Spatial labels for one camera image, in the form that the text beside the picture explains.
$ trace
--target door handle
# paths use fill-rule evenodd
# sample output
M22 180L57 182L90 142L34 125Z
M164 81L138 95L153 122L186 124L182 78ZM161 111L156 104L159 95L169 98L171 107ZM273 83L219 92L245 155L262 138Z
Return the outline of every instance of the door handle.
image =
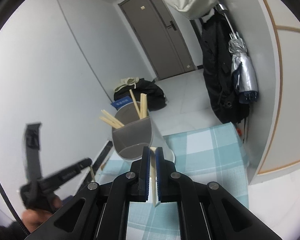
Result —
M176 26L174 25L173 21L170 21L170 25L166 26L167 29L173 28L175 31L177 30Z

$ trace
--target human hand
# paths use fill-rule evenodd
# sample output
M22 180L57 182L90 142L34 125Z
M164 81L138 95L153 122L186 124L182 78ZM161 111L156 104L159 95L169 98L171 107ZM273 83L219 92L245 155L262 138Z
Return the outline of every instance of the human hand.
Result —
M62 207L62 201L58 196L56 196L53 199L52 204L55 208ZM46 210L27 209L22 213L21 219L22 219L22 222L24 223L24 225L26 226L26 228L28 228L29 232L32 233L51 216L52 216L52 214Z

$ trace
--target gray utensil holder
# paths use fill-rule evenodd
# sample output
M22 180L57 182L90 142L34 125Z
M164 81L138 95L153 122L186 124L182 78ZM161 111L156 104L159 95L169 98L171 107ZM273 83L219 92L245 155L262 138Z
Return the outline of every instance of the gray utensil holder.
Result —
M121 107L114 116L124 127L112 129L114 149L126 161L134 161L142 156L143 147L162 147L166 160L175 162L175 156L169 149L151 117L139 119L133 103Z

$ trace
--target folded silver umbrella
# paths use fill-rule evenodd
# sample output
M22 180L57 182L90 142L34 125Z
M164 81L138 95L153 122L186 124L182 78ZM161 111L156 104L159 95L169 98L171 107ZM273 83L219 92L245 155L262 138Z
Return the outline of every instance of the folded silver umbrella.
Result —
M247 47L238 33L230 34L229 51L232 53L231 74L234 80L234 89L239 95L239 102L249 104L256 102L259 96L256 72Z

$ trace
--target door frame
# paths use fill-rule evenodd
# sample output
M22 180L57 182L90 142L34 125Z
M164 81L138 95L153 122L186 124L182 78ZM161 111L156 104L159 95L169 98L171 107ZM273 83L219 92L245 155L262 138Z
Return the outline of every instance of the door frame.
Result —
M145 47L143 46L143 44L142 44L142 42L141 42L141 39L140 39L138 33L136 32L135 28L132 26L132 22L130 22L130 19L129 19L128 15L127 15L127 14L125 13L125 11L122 9L122 5L124 5L124 4L125 4L126 2L128 2L128 1L130 1L130 0L124 0L124 1L122 1L121 3L119 3L118 6L119 6L120 10L122 11L122 13L124 14L124 16L126 17L127 21L129 22L129 25L130 25L131 29L133 30L135 36L137 37L137 39L138 39L138 41L139 41L139 44L141 45L141 47L142 47L144 53L146 54L146 56L147 56L147 58L148 58L148 60L149 60L149 62L150 62L150 64L151 64L151 66L152 66L152 69L154 70L154 73L155 73L156 76L157 76L157 80L160 80L160 79L159 79L159 75L158 75L156 69L154 68L154 64L153 64L153 62L151 61L151 58L149 57L149 55L148 55L148 53L147 53ZM176 21L175 21L173 15L171 14L171 12L170 12L170 10L169 10L167 4L166 4L164 1L162 1L162 2L163 2L163 4L164 4L165 8L167 9L169 15L171 16L171 19L173 20L173 24L175 25L175 27L176 27L176 29L177 29L177 32L179 33L179 35L180 35L180 37L181 37L181 39L182 39L183 45L185 46L186 51L188 52L188 55L189 55L189 58L190 58L190 60L191 60L191 64L192 64L193 67L194 67L194 70L197 70L197 66L194 65L194 63L193 63L193 60L192 60L191 54L190 54L190 52L189 52L188 46L187 46L187 44L186 44L186 42L185 42L185 40L184 40L184 38L183 38L183 35L182 35L182 33L181 33L181 31L180 31L180 29L179 29L179 27L178 27L178 24L176 23Z

